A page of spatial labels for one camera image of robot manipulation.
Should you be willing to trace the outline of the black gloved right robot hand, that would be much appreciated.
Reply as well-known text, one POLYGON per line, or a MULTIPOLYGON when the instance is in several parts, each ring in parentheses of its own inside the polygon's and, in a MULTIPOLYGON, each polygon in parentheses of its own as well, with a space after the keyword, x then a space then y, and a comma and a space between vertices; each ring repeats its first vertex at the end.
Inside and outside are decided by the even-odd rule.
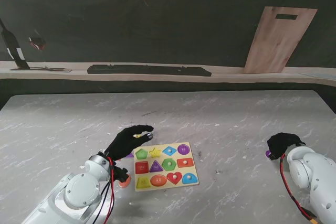
POLYGON ((267 145, 269 150, 266 151, 266 157, 270 160, 277 160, 290 146, 302 146, 305 143, 295 134, 277 133, 267 141, 267 145))

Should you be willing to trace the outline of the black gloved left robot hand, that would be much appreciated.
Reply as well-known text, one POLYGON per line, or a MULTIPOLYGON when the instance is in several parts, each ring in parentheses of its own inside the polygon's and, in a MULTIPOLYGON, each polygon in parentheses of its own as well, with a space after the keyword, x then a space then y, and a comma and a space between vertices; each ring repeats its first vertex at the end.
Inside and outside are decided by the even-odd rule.
POLYGON ((135 148, 153 138, 154 128, 150 125, 134 125, 119 132, 104 151, 106 157, 117 161, 128 156, 135 148))

